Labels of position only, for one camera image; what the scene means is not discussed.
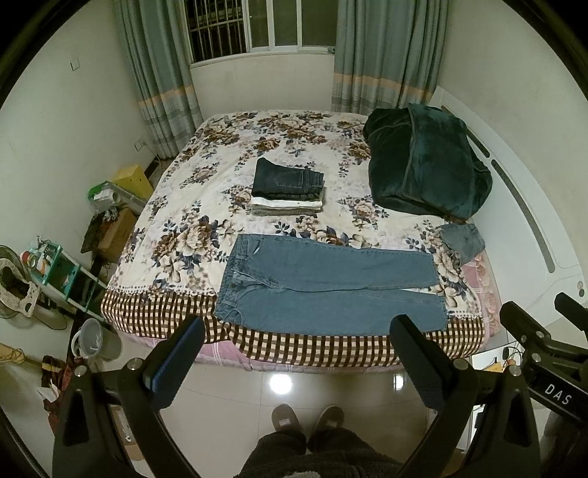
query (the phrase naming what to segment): teal curtain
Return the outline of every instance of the teal curtain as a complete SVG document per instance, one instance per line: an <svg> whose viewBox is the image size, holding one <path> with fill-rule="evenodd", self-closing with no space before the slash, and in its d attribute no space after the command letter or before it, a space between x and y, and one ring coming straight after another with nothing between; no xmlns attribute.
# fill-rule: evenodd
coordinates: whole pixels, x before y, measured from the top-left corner
<svg viewBox="0 0 588 478"><path fill-rule="evenodd" d="M449 0L339 0L333 111L426 103L437 86Z"/></svg>
<svg viewBox="0 0 588 478"><path fill-rule="evenodd" d="M176 156L202 123L176 0L115 0L139 107L158 154Z"/></svg>

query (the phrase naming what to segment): white headboard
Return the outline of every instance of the white headboard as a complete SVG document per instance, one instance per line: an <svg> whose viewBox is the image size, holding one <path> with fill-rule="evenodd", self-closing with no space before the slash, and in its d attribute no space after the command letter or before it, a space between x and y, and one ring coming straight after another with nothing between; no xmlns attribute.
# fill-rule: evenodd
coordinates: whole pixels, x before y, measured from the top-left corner
<svg viewBox="0 0 588 478"><path fill-rule="evenodd" d="M466 123L473 150L492 172L492 192L473 221L486 242L502 302L515 301L544 326L561 317L553 308L557 293L584 302L586 285L572 243L529 170L486 123L443 88L437 88L429 105Z"/></svg>

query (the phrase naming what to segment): window sill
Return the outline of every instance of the window sill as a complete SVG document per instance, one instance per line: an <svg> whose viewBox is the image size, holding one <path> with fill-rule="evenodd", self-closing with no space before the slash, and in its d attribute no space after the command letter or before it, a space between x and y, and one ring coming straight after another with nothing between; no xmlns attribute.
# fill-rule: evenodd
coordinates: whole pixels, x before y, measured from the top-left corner
<svg viewBox="0 0 588 478"><path fill-rule="evenodd" d="M191 68L204 67L206 65L212 65L214 63L220 63L222 61L230 61L240 58L253 58L253 57L264 57L267 55L334 55L334 51L329 51L328 48L322 47L275 47L274 49L267 48L254 48L249 53L240 53L237 55L227 55L225 57L211 58L209 60L199 61L192 63Z"/></svg>

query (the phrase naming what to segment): dark green blanket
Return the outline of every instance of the dark green blanket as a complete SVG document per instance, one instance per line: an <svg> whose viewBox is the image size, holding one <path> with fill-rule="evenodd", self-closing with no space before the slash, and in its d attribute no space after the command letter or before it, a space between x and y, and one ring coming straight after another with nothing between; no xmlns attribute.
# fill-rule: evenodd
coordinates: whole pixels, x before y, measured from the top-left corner
<svg viewBox="0 0 588 478"><path fill-rule="evenodd" d="M437 108L378 108L363 127L369 184L379 206L410 214L469 219L486 201L492 176L470 147L465 123Z"/></svg>

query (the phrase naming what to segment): cardboard box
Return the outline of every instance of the cardboard box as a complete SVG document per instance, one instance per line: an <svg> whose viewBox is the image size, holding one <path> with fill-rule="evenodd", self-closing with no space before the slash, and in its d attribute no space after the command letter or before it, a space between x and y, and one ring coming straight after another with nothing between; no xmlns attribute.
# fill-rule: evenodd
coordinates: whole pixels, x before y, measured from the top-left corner
<svg viewBox="0 0 588 478"><path fill-rule="evenodd" d="M118 262L136 222L137 218L129 208L119 212L118 218L98 244L98 250L104 259L112 263Z"/></svg>
<svg viewBox="0 0 588 478"><path fill-rule="evenodd" d="M148 200L153 194L153 188L138 164L118 170L111 182L144 200Z"/></svg>

